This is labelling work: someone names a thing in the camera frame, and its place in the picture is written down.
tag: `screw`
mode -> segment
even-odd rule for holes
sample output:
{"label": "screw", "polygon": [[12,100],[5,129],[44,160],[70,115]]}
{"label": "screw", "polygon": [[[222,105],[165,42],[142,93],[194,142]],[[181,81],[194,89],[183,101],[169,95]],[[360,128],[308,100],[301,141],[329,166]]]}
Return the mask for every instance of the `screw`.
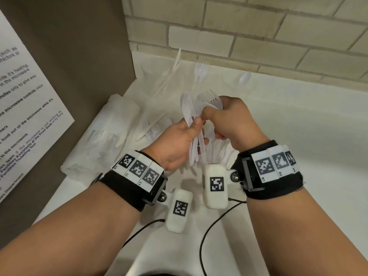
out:
{"label": "screw", "polygon": [[233,182],[239,182],[239,175],[236,171],[234,171],[231,175],[230,175],[230,179]]}
{"label": "screw", "polygon": [[168,198],[168,196],[164,192],[161,192],[160,195],[159,195],[159,198],[157,200],[159,202],[164,202],[167,198]]}

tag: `brown panel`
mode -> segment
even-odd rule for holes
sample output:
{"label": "brown panel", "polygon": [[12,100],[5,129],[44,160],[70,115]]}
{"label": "brown panel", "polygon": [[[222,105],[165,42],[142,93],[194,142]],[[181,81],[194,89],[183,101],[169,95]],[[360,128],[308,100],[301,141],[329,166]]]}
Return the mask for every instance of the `brown panel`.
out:
{"label": "brown panel", "polygon": [[110,95],[135,79],[121,0],[0,0],[0,9],[75,122],[0,204],[0,248],[29,227],[60,166]]}

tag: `black cable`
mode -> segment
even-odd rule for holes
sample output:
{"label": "black cable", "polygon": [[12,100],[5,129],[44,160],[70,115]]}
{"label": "black cable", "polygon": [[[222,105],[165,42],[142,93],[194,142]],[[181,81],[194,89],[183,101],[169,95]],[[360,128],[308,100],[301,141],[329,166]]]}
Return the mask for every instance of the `black cable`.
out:
{"label": "black cable", "polygon": [[154,223],[156,223],[156,222],[165,222],[165,219],[157,219],[157,220],[154,220],[154,221],[152,221],[152,222],[150,222],[150,223],[148,223],[147,225],[145,225],[144,227],[142,227],[139,231],[137,231],[135,234],[133,234],[133,236],[131,237],[131,238],[129,238],[125,243],[124,243],[124,245],[122,246],[122,249],[124,248],[124,246],[125,245],[127,245],[127,243],[129,242],[129,241],[131,241],[134,237],[136,237],[136,235],[138,234],[138,233],[140,233],[142,230],[144,230],[146,227],[148,227],[148,226],[150,226],[150,225],[152,225],[152,224],[154,224]]}
{"label": "black cable", "polygon": [[203,275],[207,276],[207,273],[205,271],[205,268],[203,266],[203,261],[202,261],[202,247],[203,247],[203,242],[205,241],[206,235],[208,234],[209,230],[219,221],[223,218],[223,216],[225,216],[227,213],[229,213],[231,210],[233,210],[235,207],[241,205],[241,204],[246,204],[246,200],[245,201],[241,201],[241,200],[237,200],[237,199],[233,199],[233,198],[229,198],[228,200],[230,201],[237,201],[239,202],[238,204],[234,205],[233,207],[231,207],[229,210],[227,210],[225,213],[223,213],[216,221],[214,221],[212,223],[212,225],[209,226],[208,230],[205,232],[205,235],[202,238],[202,241],[200,242],[200,266],[202,268],[203,271]]}

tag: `person's right arm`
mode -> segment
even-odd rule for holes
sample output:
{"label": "person's right arm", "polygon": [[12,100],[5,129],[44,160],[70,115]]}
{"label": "person's right arm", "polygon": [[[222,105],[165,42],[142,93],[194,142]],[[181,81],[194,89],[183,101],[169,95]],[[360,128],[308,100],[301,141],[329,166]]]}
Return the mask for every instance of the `person's right arm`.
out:
{"label": "person's right arm", "polygon": [[[240,152],[269,141],[241,99],[221,100],[224,110],[202,112],[216,138],[229,138]],[[270,275],[368,275],[367,260],[305,188],[273,199],[248,198],[247,204]]]}

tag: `white paper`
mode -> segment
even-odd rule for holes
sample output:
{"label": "white paper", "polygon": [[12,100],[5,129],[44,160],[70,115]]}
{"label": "white paper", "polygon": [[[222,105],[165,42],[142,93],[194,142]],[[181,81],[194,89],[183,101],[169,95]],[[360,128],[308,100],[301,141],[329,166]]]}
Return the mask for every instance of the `white paper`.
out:
{"label": "white paper", "polygon": [[0,11],[0,202],[73,121]]}

